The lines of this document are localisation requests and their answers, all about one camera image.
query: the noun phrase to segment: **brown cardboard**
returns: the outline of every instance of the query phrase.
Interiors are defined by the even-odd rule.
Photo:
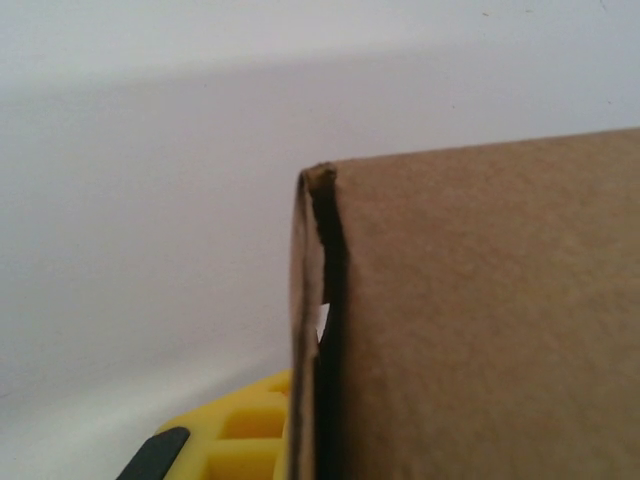
[[[639,188],[640,130],[304,171],[290,478],[640,478]]]

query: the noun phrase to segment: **yellow plastic object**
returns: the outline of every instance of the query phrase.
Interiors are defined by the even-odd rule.
[[[284,480],[291,372],[176,417],[191,432],[165,480]]]

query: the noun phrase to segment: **white surface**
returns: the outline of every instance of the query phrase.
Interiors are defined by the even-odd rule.
[[[2,478],[287,365],[300,168],[640,124],[635,0],[76,3],[0,15]]]

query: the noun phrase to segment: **cardboard flap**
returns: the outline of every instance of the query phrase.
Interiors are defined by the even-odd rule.
[[[637,130],[303,172],[291,478],[640,478],[639,185]]]

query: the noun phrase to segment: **black rubber part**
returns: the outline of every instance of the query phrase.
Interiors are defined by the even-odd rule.
[[[184,427],[154,435],[142,444],[116,480],[162,480],[189,435],[191,432]]]

